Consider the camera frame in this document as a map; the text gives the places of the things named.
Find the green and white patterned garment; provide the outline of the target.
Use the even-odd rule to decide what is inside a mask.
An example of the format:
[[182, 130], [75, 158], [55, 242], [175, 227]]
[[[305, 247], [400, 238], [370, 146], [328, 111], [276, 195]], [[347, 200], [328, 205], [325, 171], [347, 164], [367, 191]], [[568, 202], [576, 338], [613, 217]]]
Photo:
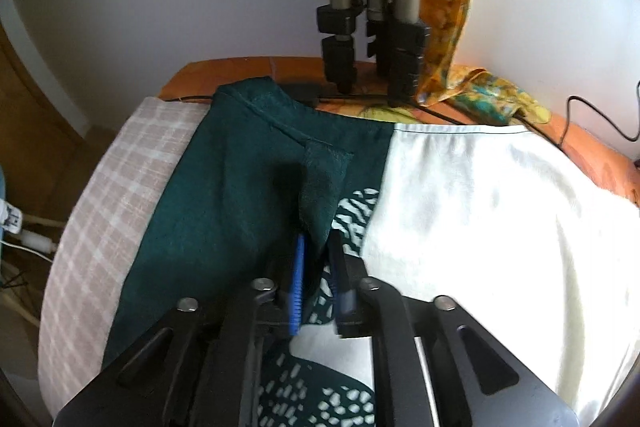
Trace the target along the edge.
[[112, 361], [182, 297], [206, 300], [331, 231], [401, 294], [459, 301], [591, 424], [639, 352], [639, 210], [523, 127], [322, 113], [257, 78], [209, 105], [144, 101], [124, 167], [160, 191], [132, 220]]

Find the orange bed sheet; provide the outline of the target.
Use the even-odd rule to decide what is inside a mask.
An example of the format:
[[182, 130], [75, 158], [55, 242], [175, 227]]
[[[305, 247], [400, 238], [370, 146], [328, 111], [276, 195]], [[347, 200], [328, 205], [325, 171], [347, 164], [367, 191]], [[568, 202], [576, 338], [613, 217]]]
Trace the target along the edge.
[[[235, 57], [190, 63], [160, 90], [164, 101], [207, 103], [225, 84], [248, 78], [270, 77], [282, 87], [295, 83], [326, 88], [322, 61], [314, 57]], [[510, 124], [524, 124], [543, 138], [559, 144], [562, 151], [598, 187], [639, 202], [639, 168], [621, 153], [612, 150], [576, 124], [550, 112], [512, 82], [490, 75], [484, 68], [454, 65], [448, 81], [451, 88], [443, 95], [431, 94], [427, 106], [385, 108], [380, 101], [355, 101], [339, 98], [321, 102], [323, 112], [390, 122], [442, 124], [447, 117], [462, 124], [481, 124], [484, 118], [461, 104], [497, 101], [500, 109], [510, 112]]]

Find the pink plaid bed blanket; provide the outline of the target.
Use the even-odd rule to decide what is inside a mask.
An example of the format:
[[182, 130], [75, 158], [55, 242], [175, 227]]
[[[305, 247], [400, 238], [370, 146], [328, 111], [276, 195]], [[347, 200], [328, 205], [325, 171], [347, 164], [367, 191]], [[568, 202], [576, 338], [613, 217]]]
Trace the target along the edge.
[[56, 415], [100, 373], [122, 285], [153, 211], [208, 108], [145, 98], [75, 205], [48, 276], [38, 383]]

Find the silver folded tripod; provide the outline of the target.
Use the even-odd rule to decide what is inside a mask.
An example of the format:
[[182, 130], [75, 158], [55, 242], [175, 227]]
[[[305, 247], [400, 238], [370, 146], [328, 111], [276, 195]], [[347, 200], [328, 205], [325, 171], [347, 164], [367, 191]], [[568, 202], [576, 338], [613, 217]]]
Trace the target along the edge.
[[366, 16], [367, 57], [386, 82], [392, 103], [413, 101], [418, 91], [430, 28], [420, 19], [421, 0], [330, 0], [317, 9], [324, 77], [338, 93], [352, 95], [358, 78], [354, 33]]

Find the white charger plug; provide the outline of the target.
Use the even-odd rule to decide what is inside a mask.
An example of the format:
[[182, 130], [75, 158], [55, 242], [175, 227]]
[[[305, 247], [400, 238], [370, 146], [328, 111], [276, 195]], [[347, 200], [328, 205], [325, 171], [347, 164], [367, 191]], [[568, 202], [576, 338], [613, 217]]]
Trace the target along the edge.
[[47, 228], [63, 228], [63, 222], [25, 215], [24, 212], [21, 212], [21, 210], [4, 199], [0, 202], [0, 213], [2, 232], [13, 236], [14, 239], [20, 242], [21, 247], [43, 255], [55, 253], [58, 245], [52, 239], [42, 234], [28, 231], [25, 227], [26, 225], [42, 225]]

